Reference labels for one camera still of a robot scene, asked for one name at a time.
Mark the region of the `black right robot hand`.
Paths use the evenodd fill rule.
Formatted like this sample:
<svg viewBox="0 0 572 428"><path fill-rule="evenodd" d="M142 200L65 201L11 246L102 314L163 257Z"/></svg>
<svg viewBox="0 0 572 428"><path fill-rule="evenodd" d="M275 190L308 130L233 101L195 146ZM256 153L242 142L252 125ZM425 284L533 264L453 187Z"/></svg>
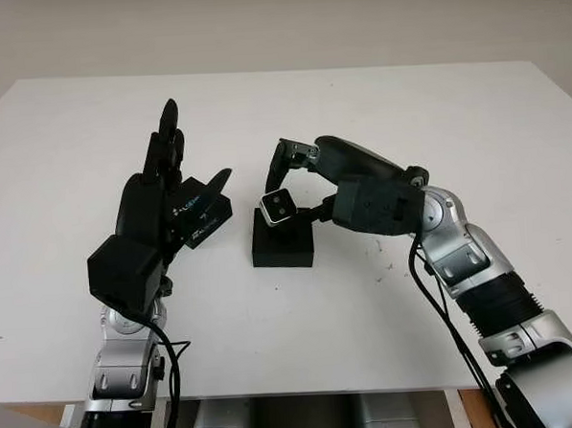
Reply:
<svg viewBox="0 0 572 428"><path fill-rule="evenodd" d="M281 186L291 169L306 169L334 185L338 185L342 178L358 175L401 179L418 188L429 182L427 170L419 166L404 169L363 146L339 137L320 136L312 145L284 138L278 141L272 156L260 203L265 223L271 227L284 224L297 216L321 222L332 218L332 196L312 209L298 209L291 200L282 200Z"/></svg>

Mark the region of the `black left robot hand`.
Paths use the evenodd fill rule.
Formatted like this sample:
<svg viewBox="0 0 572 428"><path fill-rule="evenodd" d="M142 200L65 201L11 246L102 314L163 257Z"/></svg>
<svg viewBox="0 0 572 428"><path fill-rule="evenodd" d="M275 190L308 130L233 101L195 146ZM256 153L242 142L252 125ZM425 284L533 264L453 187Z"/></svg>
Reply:
<svg viewBox="0 0 572 428"><path fill-rule="evenodd" d="M186 246L195 249L232 216L222 194L232 173L222 169L206 184L182 178L184 134L178 107L169 99L158 129L149 138L143 170L128 178L115 233L157 250L168 268Z"/></svg>

